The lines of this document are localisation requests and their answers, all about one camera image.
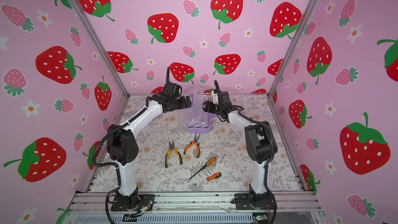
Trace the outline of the purple plastic tool box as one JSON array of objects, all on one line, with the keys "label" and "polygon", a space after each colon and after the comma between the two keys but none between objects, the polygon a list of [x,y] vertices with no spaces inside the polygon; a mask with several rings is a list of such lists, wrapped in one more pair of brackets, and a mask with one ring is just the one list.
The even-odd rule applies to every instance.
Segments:
[{"label": "purple plastic tool box", "polygon": [[187,109],[185,126],[190,134],[208,134],[211,128],[211,119],[213,115],[205,112],[204,103],[209,100],[209,97],[204,94],[204,89],[199,86],[194,86],[185,93],[191,101],[191,107]]}]

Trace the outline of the orange handled needle-nose pliers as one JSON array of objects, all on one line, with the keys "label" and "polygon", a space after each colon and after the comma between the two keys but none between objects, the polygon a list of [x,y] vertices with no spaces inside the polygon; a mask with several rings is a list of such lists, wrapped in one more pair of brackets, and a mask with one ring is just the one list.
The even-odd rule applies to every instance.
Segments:
[{"label": "orange handled needle-nose pliers", "polygon": [[196,146],[196,149],[197,149],[197,158],[200,157],[201,151],[200,151],[200,144],[198,143],[198,140],[199,140],[200,136],[201,136],[200,134],[199,134],[199,135],[195,134],[194,140],[191,141],[191,143],[185,148],[183,154],[186,154],[186,153],[188,152],[188,150],[189,150],[192,146],[195,145],[195,146]]}]

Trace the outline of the large orange handled screwdriver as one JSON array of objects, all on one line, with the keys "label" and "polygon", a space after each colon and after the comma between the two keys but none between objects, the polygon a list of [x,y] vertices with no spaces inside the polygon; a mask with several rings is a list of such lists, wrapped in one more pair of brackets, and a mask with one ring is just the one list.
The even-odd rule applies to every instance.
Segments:
[{"label": "large orange handled screwdriver", "polygon": [[214,162],[216,161],[215,157],[210,158],[196,173],[194,173],[190,178],[192,179],[193,177],[195,177],[198,173],[200,173],[201,171],[205,170],[207,167],[211,166]]}]

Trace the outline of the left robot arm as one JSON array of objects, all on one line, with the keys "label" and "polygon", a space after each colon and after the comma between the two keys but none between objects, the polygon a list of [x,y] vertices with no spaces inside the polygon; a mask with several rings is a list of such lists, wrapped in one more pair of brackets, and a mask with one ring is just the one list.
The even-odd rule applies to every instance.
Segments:
[{"label": "left robot arm", "polygon": [[[181,96],[182,87],[176,83],[166,82],[159,94],[146,97],[141,111],[121,125],[112,125],[101,139],[92,156],[95,167],[113,166],[116,168],[118,197],[131,197],[136,194],[133,161],[138,156],[139,147],[136,138],[155,117],[162,113],[183,110],[191,107],[188,96]],[[99,150],[106,144],[106,150],[112,162],[97,163]]]}]

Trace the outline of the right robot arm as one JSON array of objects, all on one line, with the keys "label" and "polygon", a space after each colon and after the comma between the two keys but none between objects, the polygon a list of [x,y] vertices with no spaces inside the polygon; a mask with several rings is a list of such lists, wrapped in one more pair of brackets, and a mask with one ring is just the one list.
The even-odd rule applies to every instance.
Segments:
[{"label": "right robot arm", "polygon": [[214,90],[211,95],[212,101],[206,101],[203,110],[217,115],[222,121],[244,132],[247,152],[253,161],[249,195],[258,201],[270,199],[272,192],[267,185],[268,167],[278,148],[269,122],[246,116],[242,106],[231,103],[226,91]]}]

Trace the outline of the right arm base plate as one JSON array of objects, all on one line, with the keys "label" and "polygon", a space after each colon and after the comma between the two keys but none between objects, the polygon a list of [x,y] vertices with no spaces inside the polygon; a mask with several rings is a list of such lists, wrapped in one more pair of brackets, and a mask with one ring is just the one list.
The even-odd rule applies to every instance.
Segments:
[{"label": "right arm base plate", "polygon": [[237,210],[274,210],[278,209],[273,194],[266,192],[264,194],[254,194],[252,192],[245,194],[235,194],[231,204],[235,204]]}]

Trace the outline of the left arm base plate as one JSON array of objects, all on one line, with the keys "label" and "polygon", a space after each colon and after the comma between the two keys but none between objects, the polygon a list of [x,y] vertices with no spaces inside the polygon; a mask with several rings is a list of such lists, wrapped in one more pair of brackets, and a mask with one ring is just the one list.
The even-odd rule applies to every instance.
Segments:
[{"label": "left arm base plate", "polygon": [[154,204],[155,195],[133,195],[130,197],[117,195],[112,204],[112,212],[123,212],[123,211],[133,211],[137,212],[142,208],[146,209],[144,211],[152,211]]}]

